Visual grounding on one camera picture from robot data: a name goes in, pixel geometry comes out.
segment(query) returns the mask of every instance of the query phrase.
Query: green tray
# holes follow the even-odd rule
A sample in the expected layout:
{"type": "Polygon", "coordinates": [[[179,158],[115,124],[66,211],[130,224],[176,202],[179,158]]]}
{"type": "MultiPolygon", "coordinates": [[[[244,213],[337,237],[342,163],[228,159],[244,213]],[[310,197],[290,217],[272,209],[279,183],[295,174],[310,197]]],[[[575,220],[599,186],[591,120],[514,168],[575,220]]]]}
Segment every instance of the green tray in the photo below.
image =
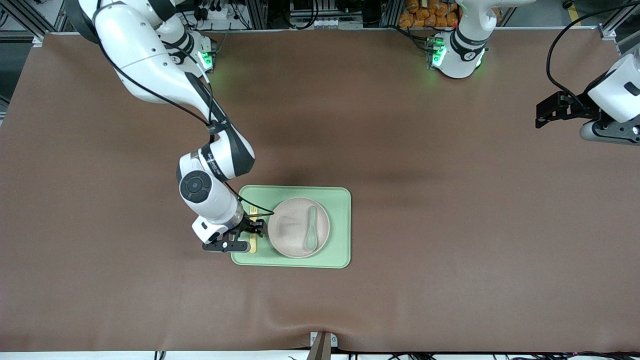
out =
{"type": "MultiPolygon", "coordinates": [[[[273,248],[268,234],[257,238],[257,251],[235,252],[231,258],[238,265],[292,266],[303,268],[344,268],[351,261],[351,194],[345,188],[307,186],[247,185],[240,196],[263,208],[273,209],[292,197],[306,197],[320,203],[329,215],[330,231],[326,245],[316,254],[304,259],[287,258],[273,248]]],[[[249,213],[250,205],[243,203],[249,213]]],[[[240,240],[249,241],[243,233],[240,240]]]]}

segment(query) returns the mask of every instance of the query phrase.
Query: beige plate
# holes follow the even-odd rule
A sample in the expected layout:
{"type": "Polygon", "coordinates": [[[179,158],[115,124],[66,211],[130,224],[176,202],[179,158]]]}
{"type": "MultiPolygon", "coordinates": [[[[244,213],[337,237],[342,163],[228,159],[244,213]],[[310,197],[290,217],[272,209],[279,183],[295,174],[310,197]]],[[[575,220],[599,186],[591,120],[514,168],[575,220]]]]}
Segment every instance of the beige plate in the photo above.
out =
{"type": "Polygon", "coordinates": [[[329,238],[329,216],[322,205],[306,197],[295,197],[281,202],[269,219],[268,235],[273,247],[289,258],[307,258],[320,251],[329,238]],[[317,247],[307,249],[309,208],[316,207],[317,247]]]}

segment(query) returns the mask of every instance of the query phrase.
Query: round plate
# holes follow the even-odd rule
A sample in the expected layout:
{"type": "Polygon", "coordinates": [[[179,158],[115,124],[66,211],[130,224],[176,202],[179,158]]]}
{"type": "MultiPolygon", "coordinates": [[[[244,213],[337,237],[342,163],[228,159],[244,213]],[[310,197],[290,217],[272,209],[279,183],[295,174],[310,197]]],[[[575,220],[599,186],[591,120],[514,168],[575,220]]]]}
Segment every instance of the round plate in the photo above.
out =
{"type": "Polygon", "coordinates": [[[306,197],[294,197],[281,202],[269,219],[268,236],[273,247],[288,258],[307,258],[320,251],[329,238],[329,215],[322,205],[306,197]],[[309,208],[316,207],[317,247],[307,249],[309,208]]]}

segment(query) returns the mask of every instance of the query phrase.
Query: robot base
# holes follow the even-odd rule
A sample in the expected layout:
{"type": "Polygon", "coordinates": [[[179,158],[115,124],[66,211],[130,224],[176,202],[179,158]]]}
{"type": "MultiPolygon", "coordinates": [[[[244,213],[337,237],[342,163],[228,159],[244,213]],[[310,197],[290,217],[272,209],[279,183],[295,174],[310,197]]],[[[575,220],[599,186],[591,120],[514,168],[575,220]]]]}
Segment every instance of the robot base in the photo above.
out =
{"type": "Polygon", "coordinates": [[[431,67],[440,70],[442,74],[450,78],[463,79],[473,74],[474,70],[480,66],[484,50],[477,56],[471,53],[474,56],[473,60],[464,61],[460,55],[452,50],[452,36],[453,33],[439,33],[436,35],[436,39],[442,39],[441,49],[439,50],[441,53],[438,55],[436,52],[436,54],[432,55],[431,67]]]}

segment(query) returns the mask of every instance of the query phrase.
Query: brown table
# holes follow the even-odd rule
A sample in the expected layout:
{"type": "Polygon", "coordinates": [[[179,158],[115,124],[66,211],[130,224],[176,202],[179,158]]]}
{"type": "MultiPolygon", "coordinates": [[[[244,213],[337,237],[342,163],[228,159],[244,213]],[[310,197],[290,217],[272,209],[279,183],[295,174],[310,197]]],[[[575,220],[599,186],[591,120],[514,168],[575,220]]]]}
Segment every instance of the brown table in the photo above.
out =
{"type": "MultiPolygon", "coordinates": [[[[230,35],[215,95],[257,153],[232,184],[344,186],[342,270],[237,266],[191,232],[173,176],[207,139],[135,99],[98,48],[49,35],[1,130],[2,350],[640,350],[638,149],[534,128],[556,31],[496,31],[471,77],[393,31],[230,35]]],[[[553,70],[580,92],[597,31],[553,70]]]]}

